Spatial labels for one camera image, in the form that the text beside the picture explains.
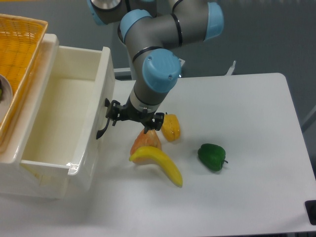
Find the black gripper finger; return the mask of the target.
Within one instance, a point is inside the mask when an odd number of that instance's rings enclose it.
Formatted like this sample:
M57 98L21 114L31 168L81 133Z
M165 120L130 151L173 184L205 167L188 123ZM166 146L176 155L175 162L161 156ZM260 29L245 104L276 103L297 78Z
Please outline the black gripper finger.
M108 121L112 121L112 126L116 125L116 122L119 120L119 114L122 111L122 105L117 100L105 100L106 118Z
M149 130L159 131L164 122L164 113L153 113L144 121L144 133Z

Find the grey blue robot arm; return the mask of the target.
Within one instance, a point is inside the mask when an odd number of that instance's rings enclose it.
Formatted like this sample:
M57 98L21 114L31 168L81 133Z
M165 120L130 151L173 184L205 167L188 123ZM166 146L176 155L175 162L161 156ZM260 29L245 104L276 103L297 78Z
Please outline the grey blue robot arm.
M154 0L89 0L98 25L117 22L118 37L126 46L134 87L127 102L105 100L107 124L131 120L145 131L160 130L164 114L158 112L181 75L174 48L207 41L224 28L220 5L210 0L171 0L171 13L159 15Z

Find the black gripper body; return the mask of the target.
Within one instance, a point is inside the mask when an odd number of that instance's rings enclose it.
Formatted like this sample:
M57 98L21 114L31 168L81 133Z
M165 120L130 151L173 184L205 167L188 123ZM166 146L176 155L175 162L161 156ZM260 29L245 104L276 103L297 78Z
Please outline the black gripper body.
M139 111L135 107L133 107L131 103L128 102L122 107L122 110L120 112L120 120L131 120L147 126L149 123L151 123L151 120L154 117L154 113L155 111L150 113L147 109L142 109L142 111Z

